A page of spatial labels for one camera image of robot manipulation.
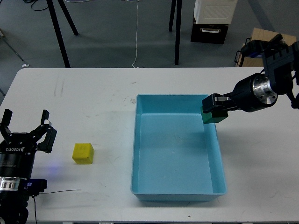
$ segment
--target silver cylinder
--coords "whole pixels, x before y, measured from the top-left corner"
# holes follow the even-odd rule
[[[0,191],[9,190],[17,191],[21,178],[19,177],[2,177],[0,176]]]
[[[256,98],[264,104],[273,104],[277,100],[278,95],[272,90],[269,78],[263,74],[253,80],[252,89]]]

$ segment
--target white table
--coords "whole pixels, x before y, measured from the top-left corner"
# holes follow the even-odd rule
[[[22,69],[0,107],[13,111],[10,130],[30,132],[42,110],[57,137],[36,153],[32,178],[47,179],[39,221],[296,222],[299,220],[299,111],[280,96],[271,108],[229,112],[217,124],[228,193],[211,202],[141,202],[130,192],[135,98],[140,93],[231,92],[260,68]],[[77,142],[95,149],[77,165]],[[29,221],[34,220],[29,200]]]

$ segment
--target black tripod leg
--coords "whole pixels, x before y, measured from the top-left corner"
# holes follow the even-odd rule
[[[4,43],[19,57],[19,59],[21,59],[22,61],[24,61],[24,59],[13,49],[12,46],[10,46],[10,44],[4,39],[4,37],[0,36],[0,39],[2,39],[4,41]]]
[[[169,32],[172,32],[174,13],[176,10],[176,2],[177,2],[177,0],[172,0],[172,2],[171,2],[171,10],[170,10],[170,18],[169,18],[169,26],[168,26]]]
[[[60,47],[61,55],[62,55],[62,58],[64,60],[64,65],[65,65],[66,68],[70,68],[71,66],[70,66],[69,58],[67,57],[67,54],[66,54],[66,50],[65,50],[65,46],[64,46],[64,40],[62,38],[61,31],[60,31],[60,28],[59,28],[59,24],[58,24],[57,16],[56,16],[56,13],[55,13],[55,8],[54,8],[54,5],[53,5],[53,1],[52,0],[47,0],[47,4],[48,4],[48,7],[49,7],[49,12],[50,12],[50,15],[51,15],[54,30],[55,30],[55,33],[56,33],[56,37],[57,37],[57,40],[58,40],[59,47]]]
[[[177,21],[176,21],[176,47],[174,53],[174,64],[178,65],[179,58],[179,43],[181,35],[181,16],[182,16],[182,0],[177,0]]]
[[[73,20],[71,19],[69,11],[67,10],[67,8],[65,6],[64,0],[58,0],[58,3],[60,4],[61,9],[62,9],[62,11],[63,11],[63,13],[64,13],[67,21],[69,22],[69,25],[70,25],[70,27],[71,27],[74,35],[77,36],[78,35],[78,31],[77,31],[77,29],[75,27],[75,24],[74,24]]]
[[[2,91],[2,89],[0,89],[0,93],[2,94],[2,96],[5,96],[5,93]]]

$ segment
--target drawer handle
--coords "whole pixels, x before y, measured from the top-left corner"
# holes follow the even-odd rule
[[[241,56],[241,51],[240,50],[237,50],[237,52],[235,53],[235,63],[238,64],[238,60]]]
[[[218,34],[221,32],[221,29],[206,29],[206,28],[200,28],[201,32],[204,33],[213,33],[213,34]]]

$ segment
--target white cable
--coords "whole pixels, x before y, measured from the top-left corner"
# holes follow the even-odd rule
[[[121,0],[121,1],[128,1],[128,2],[139,2],[140,0]]]
[[[135,48],[135,50],[136,50],[136,57],[135,57],[135,60],[134,60],[134,62],[133,62],[133,64],[132,64],[132,67],[133,67],[133,68],[135,68],[135,67],[134,67],[134,64],[136,63],[136,60],[137,60],[138,5],[139,5],[139,1],[140,1],[140,0],[137,0],[137,1],[129,1],[129,2],[137,2],[137,10],[136,10],[136,48]]]
[[[71,3],[77,3],[77,2],[86,2],[86,1],[92,1],[92,0],[65,0],[66,2],[71,2]]]

